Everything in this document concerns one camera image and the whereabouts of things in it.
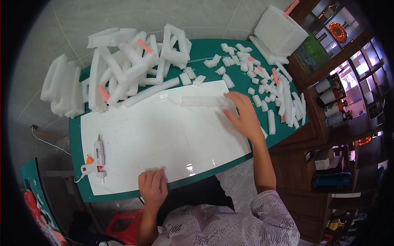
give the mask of person's left hand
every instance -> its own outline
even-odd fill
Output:
[[[164,169],[146,171],[140,174],[138,176],[138,188],[142,198],[145,200],[144,211],[157,215],[168,194]]]

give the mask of red stool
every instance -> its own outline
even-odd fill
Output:
[[[137,245],[143,214],[143,209],[136,209],[131,213],[116,212],[104,234],[116,238],[123,244]]]

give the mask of person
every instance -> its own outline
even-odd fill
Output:
[[[145,201],[144,214],[138,232],[138,245],[297,245],[300,234],[285,205],[275,191],[276,178],[264,135],[256,112],[248,96],[238,92],[224,94],[239,111],[239,117],[224,109],[233,126],[247,137],[253,148],[253,172],[257,197],[251,203],[252,214],[236,213],[224,191],[223,201],[212,194],[198,192],[202,202],[184,199],[181,207],[168,211],[170,199],[164,170],[146,171],[138,177],[138,187]],[[182,200],[184,193],[178,196]],[[158,234],[158,223],[163,232]]]

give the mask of white patterned shirt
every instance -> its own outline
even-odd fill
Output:
[[[260,193],[252,214],[229,207],[186,205],[170,212],[154,246],[180,245],[297,245],[297,226],[274,190]]]

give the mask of foam box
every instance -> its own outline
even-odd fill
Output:
[[[308,37],[308,33],[291,17],[272,5],[255,28],[258,37],[274,55],[290,56]]]

